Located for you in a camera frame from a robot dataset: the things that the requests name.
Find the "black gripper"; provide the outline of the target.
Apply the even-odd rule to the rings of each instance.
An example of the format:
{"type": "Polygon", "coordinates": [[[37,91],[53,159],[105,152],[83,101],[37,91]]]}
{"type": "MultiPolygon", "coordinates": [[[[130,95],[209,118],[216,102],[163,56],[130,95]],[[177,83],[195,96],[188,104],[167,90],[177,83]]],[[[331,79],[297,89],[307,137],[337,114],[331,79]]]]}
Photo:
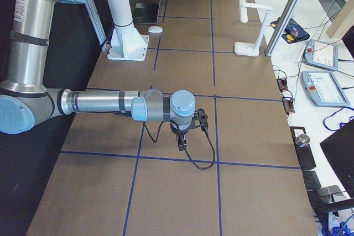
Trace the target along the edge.
{"type": "Polygon", "coordinates": [[[187,142],[186,142],[186,134],[188,133],[188,130],[182,130],[180,126],[175,123],[175,122],[170,122],[170,129],[171,131],[177,136],[177,141],[178,141],[178,148],[180,151],[185,151],[187,148],[187,142]]]}

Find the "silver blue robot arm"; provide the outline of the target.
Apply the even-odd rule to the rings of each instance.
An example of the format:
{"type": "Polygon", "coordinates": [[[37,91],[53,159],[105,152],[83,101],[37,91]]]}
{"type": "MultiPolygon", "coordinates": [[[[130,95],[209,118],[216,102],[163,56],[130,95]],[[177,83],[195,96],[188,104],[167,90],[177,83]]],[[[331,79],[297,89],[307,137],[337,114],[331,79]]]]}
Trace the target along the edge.
{"type": "Polygon", "coordinates": [[[69,60],[49,63],[48,50],[54,8],[80,4],[86,8],[103,44],[104,30],[94,0],[15,0],[8,71],[1,82],[1,132],[20,134],[57,116],[73,113],[115,113],[147,122],[169,123],[180,150],[186,150],[186,133],[196,127],[195,97],[186,90],[170,96],[147,91],[73,91],[49,87],[50,74],[73,77],[78,67],[69,60]]]}

